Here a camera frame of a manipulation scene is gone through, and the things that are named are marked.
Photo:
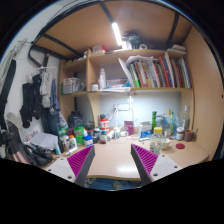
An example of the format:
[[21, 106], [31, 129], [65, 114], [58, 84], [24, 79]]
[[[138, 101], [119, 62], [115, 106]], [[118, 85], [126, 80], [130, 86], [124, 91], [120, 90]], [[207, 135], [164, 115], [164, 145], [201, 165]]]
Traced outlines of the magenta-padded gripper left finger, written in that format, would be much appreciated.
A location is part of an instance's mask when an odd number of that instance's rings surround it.
[[58, 158], [47, 171], [83, 187], [94, 156], [95, 148], [91, 145], [68, 158]]

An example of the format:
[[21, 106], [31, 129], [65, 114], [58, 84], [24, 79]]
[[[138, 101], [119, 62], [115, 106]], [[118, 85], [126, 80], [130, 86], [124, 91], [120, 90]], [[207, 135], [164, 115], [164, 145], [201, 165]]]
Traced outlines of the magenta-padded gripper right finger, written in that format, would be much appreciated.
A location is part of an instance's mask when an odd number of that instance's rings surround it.
[[141, 146], [132, 144], [131, 155], [143, 185], [147, 185], [182, 169], [168, 155], [156, 155]]

